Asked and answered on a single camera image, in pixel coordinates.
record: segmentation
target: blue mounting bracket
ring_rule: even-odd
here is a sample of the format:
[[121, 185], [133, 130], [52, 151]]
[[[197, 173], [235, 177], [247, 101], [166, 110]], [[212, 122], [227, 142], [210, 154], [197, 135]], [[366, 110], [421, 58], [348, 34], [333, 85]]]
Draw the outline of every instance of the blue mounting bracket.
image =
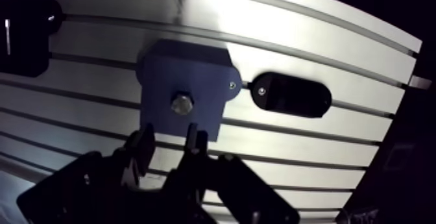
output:
[[158, 40], [140, 58], [141, 126], [186, 136], [189, 124], [216, 141], [225, 103], [239, 93], [242, 80], [226, 49]]

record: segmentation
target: bolt head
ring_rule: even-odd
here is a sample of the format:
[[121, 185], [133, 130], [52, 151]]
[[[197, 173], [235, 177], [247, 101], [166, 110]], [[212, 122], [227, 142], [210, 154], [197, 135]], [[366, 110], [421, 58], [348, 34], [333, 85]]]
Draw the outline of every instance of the bolt head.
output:
[[171, 110], [181, 116], [189, 114], [193, 108], [194, 104], [188, 95], [178, 94], [171, 102]]
[[267, 93], [267, 90], [266, 90], [265, 88], [259, 88], [259, 90], [258, 90], [258, 94], [259, 94], [260, 96], [264, 96], [265, 93]]

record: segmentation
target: black mechanical part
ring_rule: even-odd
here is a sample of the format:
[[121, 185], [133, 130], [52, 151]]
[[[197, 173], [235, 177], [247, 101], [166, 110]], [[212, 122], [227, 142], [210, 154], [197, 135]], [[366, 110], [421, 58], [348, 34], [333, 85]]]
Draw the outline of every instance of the black mechanical part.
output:
[[132, 133], [112, 156], [85, 154], [27, 190], [17, 203], [29, 223], [198, 223], [216, 221], [202, 209], [216, 191], [240, 223], [298, 223], [295, 209], [236, 155], [207, 154], [208, 134], [189, 126], [182, 157], [162, 189], [141, 190], [154, 152], [154, 131]]
[[268, 72], [249, 85], [254, 103], [264, 110], [321, 118], [332, 105], [329, 89], [314, 81]]
[[47, 4], [47, 13], [45, 14], [45, 19], [47, 20], [47, 31], [48, 35], [52, 35], [59, 31], [62, 22], [65, 20], [65, 14], [62, 12], [62, 7], [59, 5], [58, 1], [50, 0]]
[[37, 77], [49, 67], [49, 35], [64, 15], [54, 0], [1, 0], [0, 72]]

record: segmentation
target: hex bolt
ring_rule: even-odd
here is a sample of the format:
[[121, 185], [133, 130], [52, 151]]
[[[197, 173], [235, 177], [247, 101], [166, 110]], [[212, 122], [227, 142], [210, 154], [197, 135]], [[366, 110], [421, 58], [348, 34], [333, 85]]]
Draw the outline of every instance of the hex bolt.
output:
[[194, 108], [192, 99], [188, 95], [177, 94], [171, 102], [171, 110], [180, 116], [185, 116]]

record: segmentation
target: black object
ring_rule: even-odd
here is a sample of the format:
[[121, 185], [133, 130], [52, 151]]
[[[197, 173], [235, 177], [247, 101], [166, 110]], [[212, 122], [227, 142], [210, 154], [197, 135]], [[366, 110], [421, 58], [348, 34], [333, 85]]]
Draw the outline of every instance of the black object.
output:
[[294, 223], [297, 211], [237, 156], [207, 155], [208, 134], [189, 126], [178, 168], [160, 190], [140, 190], [154, 130], [134, 132], [112, 156], [85, 154], [18, 197], [29, 223], [216, 223], [201, 208], [214, 190], [240, 223]]
[[0, 72], [28, 77], [43, 73], [49, 65], [49, 35], [63, 21], [59, 4], [53, 0], [1, 0], [0, 16]]
[[321, 118], [332, 105], [332, 94], [325, 85], [279, 73], [259, 75], [250, 91], [258, 107], [294, 116]]
[[[161, 39], [138, 64], [141, 125], [152, 123], [156, 132], [185, 136], [195, 122], [217, 140], [225, 103], [242, 88], [227, 49]], [[175, 101], [179, 95], [186, 97]]]

